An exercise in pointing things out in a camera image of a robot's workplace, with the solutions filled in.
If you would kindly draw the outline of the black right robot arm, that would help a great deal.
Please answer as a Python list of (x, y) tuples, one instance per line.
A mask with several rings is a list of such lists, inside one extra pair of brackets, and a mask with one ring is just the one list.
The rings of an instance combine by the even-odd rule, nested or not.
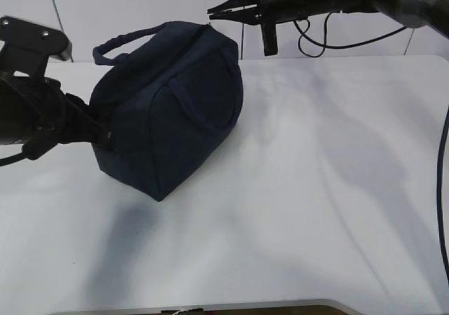
[(448, 36), (448, 0), (228, 0), (207, 11), (211, 20), (260, 26), (266, 56), (278, 53), (278, 24), (326, 13), (383, 13), (403, 29), (429, 26)]

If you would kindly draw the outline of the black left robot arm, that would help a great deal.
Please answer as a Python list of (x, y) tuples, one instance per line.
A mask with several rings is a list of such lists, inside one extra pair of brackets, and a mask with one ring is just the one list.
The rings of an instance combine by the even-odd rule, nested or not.
[(2, 145), (34, 139), (103, 144), (109, 137), (98, 112), (81, 98), (62, 92), (59, 81), (1, 73)]

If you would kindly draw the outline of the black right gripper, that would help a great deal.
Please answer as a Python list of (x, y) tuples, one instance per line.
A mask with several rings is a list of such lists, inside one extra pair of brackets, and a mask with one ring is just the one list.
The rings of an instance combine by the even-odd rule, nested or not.
[(300, 0), (227, 0), (209, 8), (210, 20), (227, 20), (246, 25), (260, 25), (265, 56), (278, 54), (276, 26), (297, 19)]

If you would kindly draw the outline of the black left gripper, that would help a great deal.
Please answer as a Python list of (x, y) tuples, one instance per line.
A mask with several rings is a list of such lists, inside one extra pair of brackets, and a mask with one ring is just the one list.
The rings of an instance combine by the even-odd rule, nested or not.
[(81, 110), (83, 101), (63, 93), (60, 87), (54, 79), (34, 83), (38, 115), (34, 143), (39, 147), (76, 142), (108, 145), (112, 140), (109, 124), (102, 118), (85, 116)]

